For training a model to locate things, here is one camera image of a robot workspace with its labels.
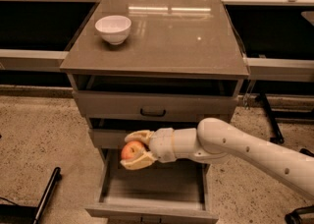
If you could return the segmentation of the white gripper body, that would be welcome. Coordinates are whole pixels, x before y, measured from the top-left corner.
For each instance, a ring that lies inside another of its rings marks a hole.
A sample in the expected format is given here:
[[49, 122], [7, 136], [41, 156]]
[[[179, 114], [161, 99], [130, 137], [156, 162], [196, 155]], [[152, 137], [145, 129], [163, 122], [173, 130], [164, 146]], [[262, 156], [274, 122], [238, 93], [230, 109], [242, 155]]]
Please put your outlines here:
[[151, 136], [149, 149], [159, 162], [169, 163], [177, 160], [173, 148], [173, 137], [172, 128], [159, 129]]

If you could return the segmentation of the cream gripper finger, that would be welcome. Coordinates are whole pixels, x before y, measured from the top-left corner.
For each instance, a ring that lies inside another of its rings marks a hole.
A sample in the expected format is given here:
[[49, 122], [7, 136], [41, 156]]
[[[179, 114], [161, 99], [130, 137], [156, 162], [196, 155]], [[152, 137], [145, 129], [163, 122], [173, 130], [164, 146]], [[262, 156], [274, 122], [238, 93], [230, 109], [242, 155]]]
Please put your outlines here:
[[150, 151], [131, 153], [120, 161], [121, 165], [127, 170], [140, 170], [151, 166], [156, 159]]
[[125, 142], [131, 142], [136, 140], [142, 142], [145, 145], [149, 145], [150, 139], [153, 134], [154, 132], [149, 130], [132, 132], [125, 137]]

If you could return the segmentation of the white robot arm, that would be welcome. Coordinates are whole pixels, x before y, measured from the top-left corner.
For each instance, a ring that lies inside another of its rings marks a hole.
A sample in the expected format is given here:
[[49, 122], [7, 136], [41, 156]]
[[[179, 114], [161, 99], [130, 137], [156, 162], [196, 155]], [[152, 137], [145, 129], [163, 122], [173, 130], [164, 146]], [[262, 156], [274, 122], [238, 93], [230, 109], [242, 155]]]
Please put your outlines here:
[[136, 131], [127, 135], [125, 142], [121, 164], [128, 170], [179, 159], [214, 164], [233, 155], [299, 194], [314, 198], [313, 157], [261, 140], [219, 119], [203, 119], [190, 129]]

